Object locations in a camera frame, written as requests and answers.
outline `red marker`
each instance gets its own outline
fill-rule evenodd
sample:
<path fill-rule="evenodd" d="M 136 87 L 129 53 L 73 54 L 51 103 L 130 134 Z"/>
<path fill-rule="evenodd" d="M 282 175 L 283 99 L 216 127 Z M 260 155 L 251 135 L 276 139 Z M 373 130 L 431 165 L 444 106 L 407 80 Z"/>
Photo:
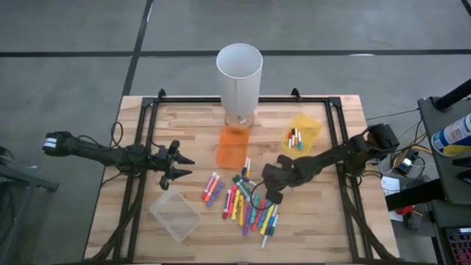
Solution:
<path fill-rule="evenodd" d="M 217 175 L 217 174 L 216 174 L 215 172 L 213 172 L 213 174 L 211 175 L 211 177 L 210 177 L 210 179 L 209 179 L 209 181 L 208 181 L 208 185 L 206 186 L 205 191 L 203 191 L 203 195 L 201 196 L 201 198 L 202 198 L 203 200 L 206 199 L 206 195 L 208 195 L 209 188 L 211 187 L 213 181 L 216 179 L 216 175 Z"/>
<path fill-rule="evenodd" d="M 264 201 L 258 206 L 258 208 L 260 208 L 260 209 L 265 208 L 265 204 L 266 204 L 266 200 L 264 200 Z M 258 221 L 260 220 L 260 217 L 262 216 L 262 213 L 263 213 L 263 211 L 258 210 L 258 212 L 257 212 L 257 218 L 255 218 L 255 222 L 254 222 L 253 225 L 252 225 L 252 231 L 257 230 L 257 223 L 258 223 Z"/>
<path fill-rule="evenodd" d="M 227 209 L 227 214 L 232 214 L 233 213 L 234 199 L 236 197 L 236 190 L 237 190 L 237 186 L 233 185 L 233 190 L 230 192 L 229 209 Z"/>
<path fill-rule="evenodd" d="M 222 218 L 226 219 L 227 215 L 229 214 L 229 206 L 230 206 L 230 195 L 232 194 L 232 191 L 230 189 L 227 190 L 226 194 L 226 207 L 224 208 L 224 211 L 222 212 Z"/>

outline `pink marker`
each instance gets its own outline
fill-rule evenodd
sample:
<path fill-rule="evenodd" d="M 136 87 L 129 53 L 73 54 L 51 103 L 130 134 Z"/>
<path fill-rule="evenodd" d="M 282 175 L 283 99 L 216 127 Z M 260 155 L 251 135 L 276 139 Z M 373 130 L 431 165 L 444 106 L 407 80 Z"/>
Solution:
<path fill-rule="evenodd" d="M 203 191 L 203 195 L 201 196 L 203 200 L 206 198 L 206 195 L 208 195 L 209 188 L 212 186 L 212 182 L 216 179 L 216 176 L 217 176 L 217 173 L 213 172 L 213 174 L 211 175 L 211 178 L 208 181 L 208 185 L 206 186 L 205 191 Z"/>

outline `clear plastic container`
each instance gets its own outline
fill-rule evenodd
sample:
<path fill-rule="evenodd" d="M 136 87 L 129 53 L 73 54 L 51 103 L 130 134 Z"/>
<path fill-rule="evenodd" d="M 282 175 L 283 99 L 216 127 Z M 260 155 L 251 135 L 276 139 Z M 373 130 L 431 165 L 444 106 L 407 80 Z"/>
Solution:
<path fill-rule="evenodd" d="M 301 132 L 301 148 L 298 148 L 298 146 L 292 146 L 289 148 L 288 135 L 294 128 Z M 317 136 L 319 136 L 321 130 L 322 124 L 320 124 L 318 121 L 314 121 L 302 113 L 298 114 L 296 117 L 294 117 L 293 122 L 289 125 L 289 128 L 283 134 L 281 148 L 291 158 L 298 158 L 303 155 L 309 155 L 311 148 L 314 145 L 314 142 L 316 141 Z"/>
<path fill-rule="evenodd" d="M 201 216 L 176 189 L 170 188 L 150 206 L 150 212 L 178 242 L 185 238 L 201 222 Z"/>

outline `black metal frame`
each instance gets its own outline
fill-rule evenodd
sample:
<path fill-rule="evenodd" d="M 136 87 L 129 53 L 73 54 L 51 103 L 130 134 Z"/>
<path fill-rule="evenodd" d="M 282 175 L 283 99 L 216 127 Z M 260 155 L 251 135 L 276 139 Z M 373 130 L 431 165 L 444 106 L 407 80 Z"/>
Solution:
<path fill-rule="evenodd" d="M 157 117 L 157 106 L 159 103 L 219 103 L 221 102 L 221 98 L 218 96 L 206 96 L 206 97 L 166 97 L 165 96 L 165 91 L 161 90 L 159 93 L 159 96 L 156 98 L 149 98 L 145 97 L 142 99 L 141 103 L 141 112 L 139 114 L 139 120 L 138 120 L 138 128 L 136 131 L 136 136 L 135 136 L 135 144 L 139 144 L 142 139 L 142 131 L 144 128 L 144 118 L 146 115 L 146 110 L 148 107 L 152 107 L 151 110 L 151 117 L 149 120 L 149 129 L 147 135 L 153 135 L 154 132 L 154 127 L 155 127 L 155 120 Z M 304 97 L 302 98 L 300 96 L 299 91 L 295 88 L 291 92 L 292 96 L 261 96 L 259 98 L 260 103 L 264 102 L 279 102 L 279 103 L 286 103 L 286 102 L 312 102 L 312 103 L 322 103 L 325 105 L 325 111 L 327 115 L 327 123 L 329 126 L 329 133 L 330 133 L 330 139 L 332 141 L 333 146 L 339 145 L 337 141 L 337 134 L 336 134 L 336 128 L 334 125 L 334 120 L 333 120 L 333 111 L 332 107 L 336 109 L 337 115 L 339 117 L 339 125 L 340 125 L 340 130 L 341 130 L 341 137 L 343 141 L 346 141 L 348 139 L 347 135 L 347 126 L 345 124 L 345 119 L 344 119 L 344 114 L 341 106 L 341 99 L 339 97 Z M 150 143 L 150 138 L 146 138 L 146 148 L 150 148 L 151 143 Z M 349 245 L 350 245 L 350 251 L 352 255 L 352 260 L 353 261 L 363 261 L 365 258 L 360 258 L 358 254 L 358 246 L 356 243 L 356 237 L 355 237 L 355 231 L 353 227 L 353 221 L 351 215 L 345 210 L 345 200 L 349 200 L 350 198 L 348 197 L 347 194 L 347 185 L 346 185 L 346 175 L 342 170 L 342 166 L 340 163 L 336 164 L 337 168 L 337 173 L 338 173 L 338 179 L 339 179 L 339 188 L 340 188 L 340 194 L 342 196 L 342 204 L 343 204 L 343 209 L 344 209 L 344 217 L 345 217 L 345 224 L 347 226 L 347 236 L 349 240 Z M 123 198 L 123 204 L 121 207 L 121 215 L 120 215 L 120 221 L 119 225 L 116 228 L 116 230 L 113 232 L 112 236 L 110 239 L 107 241 L 105 244 L 106 247 L 106 252 L 104 252 L 102 255 L 102 259 L 96 260 L 96 262 L 92 260 L 84 260 L 86 263 L 99 263 L 99 264 L 128 264 L 132 263 L 134 259 L 134 254 L 135 254 L 135 243 L 138 235 L 138 227 L 139 227 L 139 216 L 141 215 L 141 206 L 142 206 L 142 201 L 144 198 L 144 187 L 146 183 L 146 171 L 141 172 L 137 178 L 139 179 L 138 182 L 138 190 L 135 195 L 135 199 L 133 203 L 130 205 L 131 202 L 131 191 L 134 183 L 135 177 L 133 176 L 128 176 L 127 178 L 127 183 L 126 183 L 126 188 L 124 191 L 124 198 Z M 360 190 L 358 188 L 358 183 L 355 178 L 351 178 L 351 185 L 353 188 L 353 197 L 355 201 L 355 207 L 358 209 L 358 212 L 361 216 L 362 219 L 365 219 L 364 215 L 364 210 L 363 210 L 363 204 L 361 201 L 361 195 L 360 195 Z M 130 231 L 130 243 L 128 246 L 128 251 L 126 257 L 122 258 L 121 257 L 121 247 L 122 247 L 122 241 L 124 237 L 124 231 L 127 225 L 130 223 L 132 219 L 132 227 Z M 364 249 L 365 249 L 365 255 L 366 255 L 366 260 L 372 260 L 373 255 L 372 255 L 372 248 L 370 243 L 368 242 L 368 239 L 366 236 L 362 236 L 363 244 L 364 244 Z M 113 252 L 113 258 L 109 260 L 104 260 L 110 253 L 111 249 L 114 249 Z"/>

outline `spray can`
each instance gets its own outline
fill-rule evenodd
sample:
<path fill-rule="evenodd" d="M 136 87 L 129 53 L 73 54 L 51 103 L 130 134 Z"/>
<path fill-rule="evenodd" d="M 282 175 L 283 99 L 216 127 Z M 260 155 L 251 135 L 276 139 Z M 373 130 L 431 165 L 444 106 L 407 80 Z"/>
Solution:
<path fill-rule="evenodd" d="M 447 157 L 471 151 L 471 113 L 435 133 L 431 145 Z"/>

